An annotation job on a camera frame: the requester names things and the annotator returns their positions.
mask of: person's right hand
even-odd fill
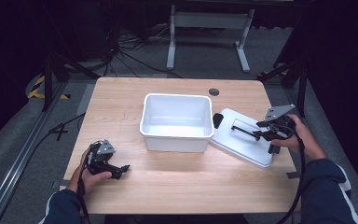
[[[313,134],[310,132],[307,126],[305,126],[305,124],[301,122],[301,119],[297,115],[289,114],[287,116],[292,119],[296,124],[296,132],[304,143],[304,153],[308,157],[308,159],[317,160],[326,158],[324,150],[316,142],[315,138],[313,137]],[[300,150],[298,141],[294,134],[290,138],[285,140],[273,139],[271,140],[271,144],[278,147],[288,147],[296,153],[298,153]]]

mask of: person's left hand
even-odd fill
[[[87,156],[87,152],[89,150],[87,149],[85,152],[83,152],[83,155],[81,157],[81,161],[80,161],[80,165],[75,169],[74,173],[72,174],[72,178],[69,181],[68,186],[66,187],[66,189],[69,189],[71,191],[77,192],[77,181],[80,175],[80,171],[82,169],[83,166],[83,161],[86,159]],[[112,173],[110,172],[102,172],[100,174],[97,175],[92,175],[89,171],[89,169],[85,169],[83,171],[83,182],[84,182],[84,187],[85,187],[85,193],[89,193],[92,191],[92,189],[100,184],[102,181],[104,181],[105,179],[109,179],[110,177],[112,177]]]

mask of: metal desk leg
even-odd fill
[[[249,10],[248,18],[245,20],[245,24],[243,25],[243,33],[241,41],[235,42],[235,47],[237,49],[238,57],[240,58],[242,71],[244,73],[249,73],[251,71],[248,61],[246,60],[245,51],[243,50],[243,46],[245,45],[246,36],[249,33],[249,28],[251,27],[252,18],[254,16],[255,11],[253,9]]]
[[[173,70],[175,61],[175,6],[171,7],[171,24],[170,24],[170,48],[168,49],[167,69]]]

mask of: gray carpet floor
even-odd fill
[[[216,78],[216,79],[255,79],[261,72],[273,69],[272,65],[280,53],[291,29],[251,29],[245,43],[245,53],[251,72],[245,74],[233,43],[241,33],[237,31],[216,30],[181,30],[178,32],[175,65],[172,71],[165,66],[167,62],[169,41],[167,35],[153,36],[140,48],[136,42],[121,43],[129,49],[126,54],[118,54],[107,68],[94,72],[107,77],[153,77],[153,78]],[[88,66],[99,63],[89,60]],[[30,82],[28,93],[39,74]],[[284,90],[277,83],[281,77],[274,77],[265,82],[266,92],[272,105],[296,103],[296,85],[291,90]],[[51,110],[48,120],[42,128],[38,140],[49,130],[84,112],[92,94],[95,80],[83,74],[72,74],[65,85],[64,94],[71,98],[58,100]],[[16,160],[24,143],[38,118],[41,116],[43,99],[31,98],[29,103],[19,111],[0,132],[0,186],[8,170]],[[316,139],[326,150],[329,158],[341,165],[347,172],[352,184],[352,202],[358,213],[358,175],[351,167],[340,143],[338,142],[322,107],[308,83],[305,100],[304,122],[310,127]],[[65,125],[61,139],[57,134],[49,135],[36,149],[24,170],[21,181],[3,213],[0,223],[37,223],[44,215],[48,197],[57,190],[62,180],[67,162],[71,156],[81,119]],[[298,156],[292,155],[298,168]],[[245,214],[249,223],[275,223],[283,214]],[[103,223],[103,216],[91,216],[92,223]],[[300,223],[299,214],[295,214],[294,223]]]

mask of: yellow and black hazard tape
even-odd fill
[[[30,93],[28,94],[28,99],[31,99],[31,98],[44,99],[45,98],[45,94],[37,92],[39,90],[39,87],[42,85],[42,83],[44,81],[45,81],[45,76],[40,75],[40,77],[37,79],[36,83],[32,87]],[[61,95],[60,99],[69,100],[69,99],[71,99],[71,94],[63,94],[63,95]]]

